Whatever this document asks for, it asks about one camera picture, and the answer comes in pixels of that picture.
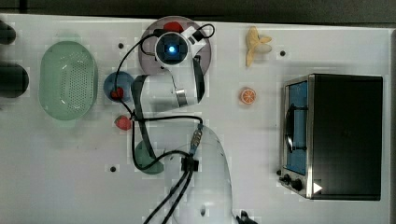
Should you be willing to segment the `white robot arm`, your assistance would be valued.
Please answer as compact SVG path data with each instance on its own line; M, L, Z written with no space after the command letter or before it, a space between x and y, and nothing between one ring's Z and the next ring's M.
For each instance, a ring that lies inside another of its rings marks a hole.
M205 73L198 52L207 36L192 26L181 33L156 29L153 36L162 70L131 85L133 125L142 135L132 144L132 158L142 172L164 173L169 191L144 224L163 209L161 224L238 224L242 218L233 214L229 167L217 135L197 116L164 114L201 102Z

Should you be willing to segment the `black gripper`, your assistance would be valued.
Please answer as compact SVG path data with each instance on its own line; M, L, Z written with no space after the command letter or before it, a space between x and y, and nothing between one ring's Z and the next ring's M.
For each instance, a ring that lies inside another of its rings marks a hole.
M164 29L155 29L154 31L153 31L153 35L154 36L161 36L161 35L164 35L165 33L167 33L168 31L166 31L166 30L164 30Z

